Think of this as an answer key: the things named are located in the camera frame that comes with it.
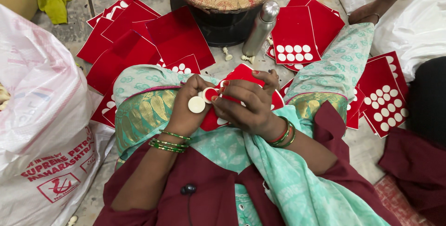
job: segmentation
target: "white plastic sack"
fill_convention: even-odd
[[[65,46],[1,4],[0,82],[11,94],[0,112],[0,225],[63,226],[114,129],[89,125],[98,100]]]
[[[348,14],[374,0],[340,0]],[[376,25],[371,55],[396,51],[406,81],[421,63],[446,56],[446,0],[398,0]]]

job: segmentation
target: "green bangle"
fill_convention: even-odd
[[[167,151],[175,152],[175,153],[183,153],[185,151],[183,148],[174,148],[174,147],[170,147],[170,146],[163,146],[158,143],[154,143],[152,141],[149,142],[148,144],[149,144],[149,146],[153,146],[157,149],[167,150]]]
[[[168,135],[172,135],[172,136],[175,136],[175,137],[178,137],[178,138],[181,138],[181,139],[185,139],[185,140],[188,140],[188,141],[192,140],[192,138],[190,138],[190,137],[185,137],[185,136],[182,136],[182,135],[174,134],[174,133],[171,133],[171,132],[164,131],[162,129],[160,129],[160,132],[168,134]]]
[[[171,146],[177,146],[177,147],[189,147],[189,145],[168,143],[168,142],[160,141],[160,140],[158,140],[156,138],[152,138],[151,142],[162,143],[162,144],[171,145]]]
[[[286,148],[286,147],[288,147],[291,143],[293,143],[294,138],[296,138],[296,128],[294,127],[293,123],[291,123],[291,122],[290,122],[290,125],[291,125],[291,128],[292,128],[292,130],[293,130],[293,137],[291,138],[291,140],[290,140],[288,143],[286,143],[285,145],[282,145],[282,146],[274,146],[274,147],[276,147],[276,148]]]
[[[281,118],[282,120],[285,120],[285,121],[286,121],[286,132],[285,132],[285,134],[282,136],[282,138],[278,139],[278,140],[275,141],[275,142],[269,143],[270,146],[277,146],[277,145],[281,144],[281,143],[288,137],[288,135],[289,135],[290,126],[291,126],[291,125],[290,125],[290,121],[289,121],[287,118],[283,117],[283,116],[279,116],[279,118]]]

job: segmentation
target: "stainless steel water bottle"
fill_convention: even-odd
[[[263,4],[262,10],[254,20],[253,29],[243,45],[243,55],[246,57],[257,55],[276,25],[276,17],[279,14],[279,10],[280,6],[275,1],[267,1]]]

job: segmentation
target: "hand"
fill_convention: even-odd
[[[188,103],[192,97],[197,96],[198,92],[203,91],[207,87],[215,87],[215,85],[203,80],[197,74],[192,75],[187,80],[175,97],[174,109],[165,128],[167,132],[190,137],[197,131],[211,105],[206,103],[203,112],[193,113],[189,110]]]
[[[279,88],[279,77],[275,70],[271,73],[254,70],[253,76],[265,82],[263,88],[246,80],[225,81],[220,88],[221,94],[242,101],[246,107],[215,96],[212,99],[215,113],[245,132],[267,141],[276,139],[286,129],[286,122],[271,112],[272,94]]]

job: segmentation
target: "red bangle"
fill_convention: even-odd
[[[272,141],[266,141],[266,142],[267,143],[275,143],[275,142],[277,142],[278,140],[280,140],[285,135],[285,133],[288,131],[288,129],[291,129],[291,126],[289,128],[287,127],[285,129],[285,131],[283,131],[283,133],[279,137],[277,137],[276,139],[274,139]]]

